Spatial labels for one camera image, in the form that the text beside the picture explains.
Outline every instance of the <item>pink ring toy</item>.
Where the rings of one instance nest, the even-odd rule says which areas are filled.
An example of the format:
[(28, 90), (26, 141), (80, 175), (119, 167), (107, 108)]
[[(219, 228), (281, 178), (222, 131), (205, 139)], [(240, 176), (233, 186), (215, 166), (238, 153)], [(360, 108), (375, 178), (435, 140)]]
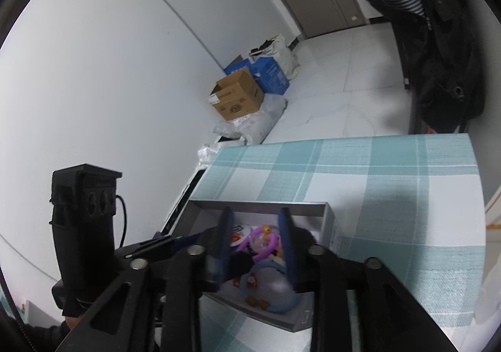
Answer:
[[(248, 235), (244, 241), (239, 245), (239, 247), (236, 248), (236, 251), (237, 252), (241, 252), (243, 251), (247, 245), (249, 244), (249, 242), (251, 241), (251, 237), (253, 236), (257, 236), (259, 235), (260, 233), (263, 233), (262, 231), (262, 227), (260, 226), (259, 228), (256, 228), (254, 229), (250, 235)], [(276, 245), (278, 244), (278, 236), (276, 234), (274, 234), (273, 232), (270, 232), (269, 233), (269, 236), (270, 236), (270, 242), (268, 243), (268, 245), (266, 246), (266, 248), (259, 254), (257, 254), (256, 256), (252, 257), (252, 261), (254, 263), (257, 263), (257, 262), (260, 262), (261, 260), (264, 260), (266, 259), (268, 256), (270, 256), (272, 254), (272, 252), (275, 250), (276, 248)]]

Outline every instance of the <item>cardboard box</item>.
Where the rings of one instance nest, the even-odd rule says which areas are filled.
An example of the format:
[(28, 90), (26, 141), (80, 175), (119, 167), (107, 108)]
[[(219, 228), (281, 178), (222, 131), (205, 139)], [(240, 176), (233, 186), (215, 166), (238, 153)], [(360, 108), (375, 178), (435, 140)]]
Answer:
[[(327, 203), (285, 202), (232, 202), (189, 200), (169, 232), (173, 237), (190, 236), (217, 225), (221, 211), (229, 206), (235, 214), (235, 224), (252, 227), (277, 226), (277, 214), (281, 207), (288, 207), (296, 226), (312, 232), (315, 239), (335, 253), (341, 246), (342, 231)], [(275, 314), (251, 307), (232, 281), (223, 284), (220, 292), (206, 296), (227, 304), (248, 316), (291, 332), (312, 326), (314, 296), (305, 293), (301, 301), (285, 313)]]
[(225, 74), (232, 74), (242, 68), (249, 69), (265, 94), (283, 95), (289, 88), (289, 80), (272, 57), (260, 57), (252, 62), (238, 56), (225, 68)]
[(233, 120), (259, 110), (263, 96), (249, 69), (243, 68), (217, 81), (207, 100), (223, 118)]

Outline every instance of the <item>black baseboard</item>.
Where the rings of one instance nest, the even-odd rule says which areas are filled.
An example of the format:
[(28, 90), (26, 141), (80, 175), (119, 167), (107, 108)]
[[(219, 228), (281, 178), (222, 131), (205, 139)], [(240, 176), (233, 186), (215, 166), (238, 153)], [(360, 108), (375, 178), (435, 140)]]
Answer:
[(384, 16), (380, 16), (379, 18), (370, 18), (369, 23), (371, 24), (379, 24), (379, 23), (389, 23), (390, 20), (385, 18)]
[(292, 40), (292, 43), (289, 44), (289, 50), (292, 51), (296, 46), (299, 44), (299, 40), (296, 37), (294, 40)]

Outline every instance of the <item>checkered tablecloth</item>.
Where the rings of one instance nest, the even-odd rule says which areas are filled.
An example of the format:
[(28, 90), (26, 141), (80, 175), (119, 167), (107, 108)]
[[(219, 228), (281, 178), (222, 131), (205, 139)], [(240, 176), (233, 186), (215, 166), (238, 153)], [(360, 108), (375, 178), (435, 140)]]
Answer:
[[(328, 202), (340, 256), (376, 256), (458, 349), (482, 282), (482, 187), (468, 135), (306, 140), (223, 149), (192, 199)], [(308, 351), (298, 333), (204, 297), (204, 352)]]

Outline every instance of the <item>black jacket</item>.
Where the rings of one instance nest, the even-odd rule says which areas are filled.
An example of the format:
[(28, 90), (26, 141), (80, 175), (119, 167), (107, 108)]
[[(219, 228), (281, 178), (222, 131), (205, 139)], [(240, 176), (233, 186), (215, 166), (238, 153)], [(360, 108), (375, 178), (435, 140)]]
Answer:
[[(38, 352), (54, 352), (70, 332), (66, 323), (50, 328), (26, 325), (25, 331)], [(17, 322), (0, 308), (0, 350), (2, 352), (33, 352)]]
[(484, 85), (479, 47), (466, 0), (422, 0), (427, 18), (368, 0), (396, 29), (403, 66), (417, 93), (424, 122), (451, 133), (480, 115)]

